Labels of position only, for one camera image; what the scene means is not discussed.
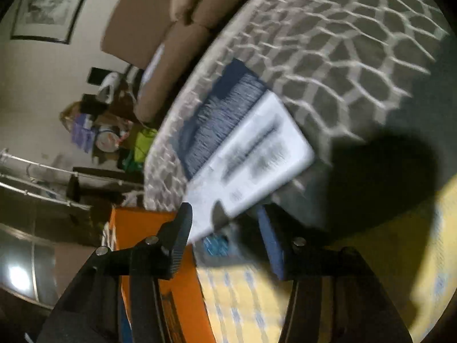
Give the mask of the grey giraffe pattern tablecloth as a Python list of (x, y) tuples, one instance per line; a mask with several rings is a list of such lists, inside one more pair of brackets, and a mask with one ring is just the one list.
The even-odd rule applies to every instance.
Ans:
[(438, 185), (456, 176), (456, 34), (434, 0), (249, 0), (201, 58), (160, 127), (145, 166), (145, 207), (171, 212), (187, 186), (174, 134), (233, 59), (281, 98), (317, 155), (272, 195), (306, 224), (332, 161), (384, 130), (424, 138)]

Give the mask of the yellow checkered cloth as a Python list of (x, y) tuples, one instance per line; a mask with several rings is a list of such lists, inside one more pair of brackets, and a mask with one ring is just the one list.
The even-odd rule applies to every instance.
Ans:
[(456, 182), (367, 232), (287, 242), (286, 276), (230, 227), (194, 248), (217, 342), (446, 342), (456, 337)]

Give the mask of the white paper on sofa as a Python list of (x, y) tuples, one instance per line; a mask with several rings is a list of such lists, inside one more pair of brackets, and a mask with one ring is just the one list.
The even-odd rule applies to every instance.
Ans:
[(144, 70), (141, 82), (140, 82), (140, 88), (143, 88), (146, 83), (150, 80), (150, 78), (153, 75), (153, 72), (155, 71), (158, 63), (160, 63), (160, 58), (163, 55), (163, 51), (165, 49), (165, 44), (161, 43), (159, 47), (157, 48), (156, 52), (154, 53), (152, 59), (150, 60), (147, 68)]

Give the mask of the framed wall picture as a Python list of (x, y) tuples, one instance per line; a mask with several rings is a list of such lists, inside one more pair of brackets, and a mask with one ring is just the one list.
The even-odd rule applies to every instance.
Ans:
[(68, 45), (85, 0), (19, 0), (11, 39)]

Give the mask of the brown sofa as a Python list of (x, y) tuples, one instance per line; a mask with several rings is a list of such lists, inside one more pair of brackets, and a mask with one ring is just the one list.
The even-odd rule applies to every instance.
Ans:
[(200, 0), (177, 22), (171, 0), (119, 0), (101, 41), (101, 50), (144, 70), (165, 44), (152, 77), (139, 90), (133, 114), (145, 125), (159, 125), (189, 73), (221, 28), (247, 0)]

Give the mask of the orange cardboard box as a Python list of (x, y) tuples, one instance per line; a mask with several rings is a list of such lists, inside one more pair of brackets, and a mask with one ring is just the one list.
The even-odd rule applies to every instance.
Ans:
[(121, 295), (133, 342), (214, 342), (191, 245), (171, 280), (159, 271), (161, 226), (176, 212), (113, 208), (109, 229), (114, 234), (114, 269), (121, 278)]

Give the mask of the navy white booklet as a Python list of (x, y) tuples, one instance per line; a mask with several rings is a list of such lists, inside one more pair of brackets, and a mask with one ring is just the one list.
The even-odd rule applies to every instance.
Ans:
[(314, 151), (286, 109), (241, 60), (224, 68), (173, 140), (192, 206), (188, 241), (215, 232), (308, 169)]

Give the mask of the green bag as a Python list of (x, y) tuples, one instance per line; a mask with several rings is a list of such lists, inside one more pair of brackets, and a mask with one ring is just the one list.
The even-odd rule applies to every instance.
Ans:
[(149, 149), (157, 136), (156, 129), (142, 129), (136, 137), (133, 148), (121, 162), (122, 170), (127, 173), (139, 173), (143, 170)]

